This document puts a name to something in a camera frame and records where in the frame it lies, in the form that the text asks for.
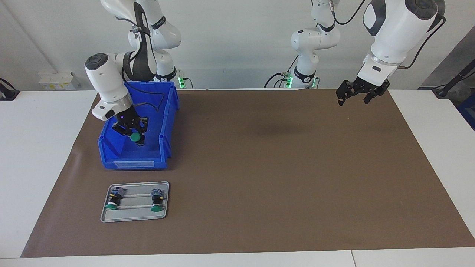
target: table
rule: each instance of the table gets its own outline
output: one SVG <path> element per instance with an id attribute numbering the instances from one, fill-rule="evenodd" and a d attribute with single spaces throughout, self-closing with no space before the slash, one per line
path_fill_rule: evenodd
<path id="1" fill-rule="evenodd" d="M 467 159 L 475 156 L 475 132 L 449 101 L 436 99 L 430 91 L 390 93 L 474 234 L 475 179 L 471 177 L 475 166 Z M 14 102 L 0 103 L 0 131 L 14 133 L 7 141 L 2 140 L 0 151 L 1 258 L 20 256 L 94 97 L 95 91 L 23 92 Z M 29 179 L 32 173 L 39 178 Z M 35 201 L 23 197 L 24 192 L 34 192 Z M 10 203 L 19 208 L 12 209 Z M 224 262 L 226 266 L 474 266 L 475 248 L 1 259 L 0 266 L 55 266 L 66 262 L 94 266 L 111 260 L 131 264 L 160 261 L 162 266 L 183 266 L 187 262 L 193 262 L 193 266 L 219 266 Z"/>

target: tray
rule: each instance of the tray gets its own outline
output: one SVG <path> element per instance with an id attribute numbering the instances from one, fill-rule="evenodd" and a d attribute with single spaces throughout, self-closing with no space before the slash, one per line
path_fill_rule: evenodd
<path id="1" fill-rule="evenodd" d="M 109 194 L 112 192 L 113 187 L 121 187 L 125 190 L 123 199 L 121 199 L 120 205 L 116 210 L 110 210 L 105 207 L 109 202 Z M 160 189 L 163 192 L 163 210 L 160 212 L 151 211 L 151 192 L 154 189 Z M 107 190 L 101 222 L 163 219 L 167 215 L 169 190 L 170 184 L 166 181 L 113 184 Z"/>

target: brown mat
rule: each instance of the brown mat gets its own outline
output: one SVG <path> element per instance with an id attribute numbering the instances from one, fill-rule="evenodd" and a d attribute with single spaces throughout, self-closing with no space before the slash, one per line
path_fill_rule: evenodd
<path id="1" fill-rule="evenodd" d="M 22 257 L 475 246 L 389 94 L 180 98 L 166 171 L 105 170 L 88 116 Z M 109 185 L 149 181 L 171 184 L 165 219 L 100 222 Z"/>

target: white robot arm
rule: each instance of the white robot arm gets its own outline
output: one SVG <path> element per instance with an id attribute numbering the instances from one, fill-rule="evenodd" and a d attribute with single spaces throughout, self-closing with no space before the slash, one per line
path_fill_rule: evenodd
<path id="1" fill-rule="evenodd" d="M 340 0 L 335 0 L 335 7 Z M 312 17 L 317 22 L 315 28 L 294 32 L 292 47 L 298 52 L 297 66 L 292 70 L 292 87 L 310 88 L 314 83 L 318 64 L 316 50 L 335 47 L 340 42 L 340 31 L 330 11 L 328 0 L 315 0 Z"/>
<path id="2" fill-rule="evenodd" d="M 361 93 L 367 94 L 366 104 L 383 95 L 390 85 L 387 78 L 398 68 L 408 68 L 400 65 L 426 33 L 441 20 L 445 22 L 444 12 L 444 0 L 373 0 L 366 8 L 363 23 L 375 41 L 356 80 L 346 80 L 338 88 L 339 104 Z"/>
<path id="3" fill-rule="evenodd" d="M 142 145 L 147 118 L 138 116 L 124 81 L 152 81 L 178 77 L 171 56 L 162 49 L 180 45 L 180 32 L 168 23 L 157 0 L 101 0 L 102 6 L 118 20 L 132 24 L 129 42 L 135 51 L 99 53 L 85 63 L 86 73 L 101 97 L 92 114 L 108 120 L 117 119 L 113 129 L 122 135 L 139 134 L 134 142 Z"/>

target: green knob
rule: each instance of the green knob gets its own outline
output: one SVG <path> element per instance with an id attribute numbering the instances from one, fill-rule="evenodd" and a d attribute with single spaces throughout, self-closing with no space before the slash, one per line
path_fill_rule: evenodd
<path id="1" fill-rule="evenodd" d="M 158 205 L 153 205 L 151 210 L 153 212 L 160 212 L 160 211 L 163 210 L 163 208 L 161 206 L 158 206 Z"/>
<path id="2" fill-rule="evenodd" d="M 117 209 L 117 205 L 112 204 L 112 203 L 108 203 L 105 207 L 107 209 L 111 209 L 111 210 L 116 210 Z"/>
<path id="3" fill-rule="evenodd" d="M 138 142 L 140 139 L 142 139 L 142 135 L 140 133 L 133 133 L 130 135 L 130 140 L 132 140 L 132 142 Z"/>

